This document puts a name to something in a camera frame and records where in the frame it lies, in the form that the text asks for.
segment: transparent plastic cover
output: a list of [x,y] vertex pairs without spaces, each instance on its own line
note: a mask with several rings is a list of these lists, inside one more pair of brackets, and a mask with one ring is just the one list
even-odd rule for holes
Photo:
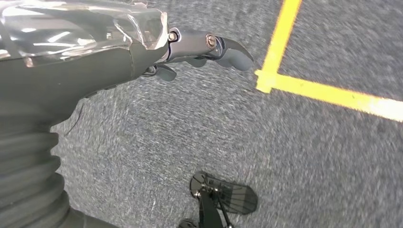
[[0,0],[0,22],[0,60],[23,58],[28,67],[168,40],[167,14],[144,3]]

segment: gray carpet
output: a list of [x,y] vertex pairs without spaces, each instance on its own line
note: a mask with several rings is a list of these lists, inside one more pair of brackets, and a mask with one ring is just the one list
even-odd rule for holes
[[[262,64],[279,0],[161,0],[172,26],[241,41]],[[281,73],[403,100],[403,3],[304,0]],[[252,186],[240,228],[402,228],[403,125],[280,91],[253,70],[176,64],[85,99],[56,126],[73,207],[124,228],[198,218],[188,191],[204,170]],[[81,105],[82,118],[77,119]]]

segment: screw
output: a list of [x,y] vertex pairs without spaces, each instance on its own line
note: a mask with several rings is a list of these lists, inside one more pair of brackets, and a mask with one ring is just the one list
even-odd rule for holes
[[200,192],[196,191],[196,193],[194,194],[195,197],[199,198],[200,197]]
[[174,32],[168,34],[168,41],[174,42],[178,40],[178,35]]
[[207,34],[206,36],[206,44],[209,48],[213,49],[217,45],[216,37],[212,34]]

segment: robotic hand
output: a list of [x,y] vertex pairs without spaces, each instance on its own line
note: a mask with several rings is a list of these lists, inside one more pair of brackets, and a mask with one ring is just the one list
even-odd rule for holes
[[140,76],[171,81],[167,64],[208,60],[253,63],[233,40],[168,30],[166,13],[141,3],[0,0],[0,228],[114,228],[70,207],[51,126],[97,91]]
[[194,67],[202,67],[207,60],[217,62],[223,67],[234,67],[245,71],[253,66],[253,57],[238,42],[215,36],[210,32],[194,29],[169,30],[169,49],[160,64],[153,65],[142,76],[159,76],[172,81],[176,72],[167,63],[188,62]]

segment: yellow tape line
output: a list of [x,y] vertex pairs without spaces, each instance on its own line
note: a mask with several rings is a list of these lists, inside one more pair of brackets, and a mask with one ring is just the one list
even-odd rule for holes
[[[258,70],[257,74],[259,77],[272,77],[270,73],[261,70]],[[403,122],[403,102],[401,101],[372,96],[279,74],[275,76],[273,88],[377,115],[386,119]]]
[[271,82],[280,67],[301,2],[302,0],[284,0],[283,2],[262,68],[263,71],[273,74],[259,77],[257,81],[256,88],[264,93],[271,91],[273,86]]
[[270,93],[272,88],[328,102],[383,118],[403,122],[403,102],[310,82],[278,74],[288,38],[302,0],[284,0],[262,70],[257,70],[256,88]]

